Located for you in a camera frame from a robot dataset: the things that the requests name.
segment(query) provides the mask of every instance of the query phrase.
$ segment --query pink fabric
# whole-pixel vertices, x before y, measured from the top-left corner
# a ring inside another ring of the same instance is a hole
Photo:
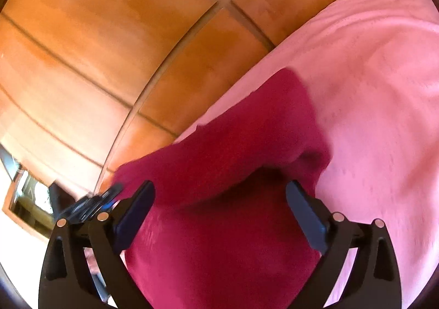
[[[180,143],[122,165],[121,198],[146,179],[156,188],[125,253],[138,287],[155,309],[285,309],[320,257],[285,186],[313,195],[329,160],[303,85],[283,69]]]
[[[431,0],[337,0],[181,138],[285,66],[306,84],[334,150],[317,197],[353,221],[386,221],[407,308],[439,262],[438,11]],[[328,303],[346,279],[344,272]]]

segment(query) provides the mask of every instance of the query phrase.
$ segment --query red fabric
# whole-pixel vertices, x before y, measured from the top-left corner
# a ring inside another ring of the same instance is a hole
[[[180,143],[122,165],[133,195],[149,179],[156,201],[126,263],[155,309],[285,309],[319,254],[285,199],[310,194],[330,160],[307,92],[289,69]]]

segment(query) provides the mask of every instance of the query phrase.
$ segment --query magenta towel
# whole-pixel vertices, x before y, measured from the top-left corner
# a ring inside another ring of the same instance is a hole
[[[148,179],[156,202],[126,251],[155,309],[279,308],[319,260],[285,199],[314,194],[330,150],[297,76],[282,69],[182,140],[122,165],[131,196]]]

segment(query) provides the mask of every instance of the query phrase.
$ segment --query screw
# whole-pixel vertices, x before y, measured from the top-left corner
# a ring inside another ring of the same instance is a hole
[[[97,219],[99,221],[105,221],[106,219],[108,219],[110,215],[108,214],[108,212],[101,212],[98,216]]]
[[[64,227],[66,223],[67,223],[67,220],[66,220],[65,218],[60,218],[60,219],[56,222],[56,226],[58,226],[58,227]]]
[[[380,218],[377,218],[377,219],[375,220],[375,225],[376,225],[377,227],[379,227],[379,228],[382,229],[382,228],[385,226],[385,223],[384,223],[384,221],[381,220]]]
[[[341,223],[345,220],[345,216],[341,212],[334,212],[332,214],[332,218],[337,221],[338,223]]]

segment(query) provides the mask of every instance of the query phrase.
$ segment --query white wall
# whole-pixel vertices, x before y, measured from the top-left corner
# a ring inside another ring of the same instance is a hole
[[[12,221],[1,207],[10,178],[0,162],[0,263],[21,296],[38,309],[38,286],[46,244]]]

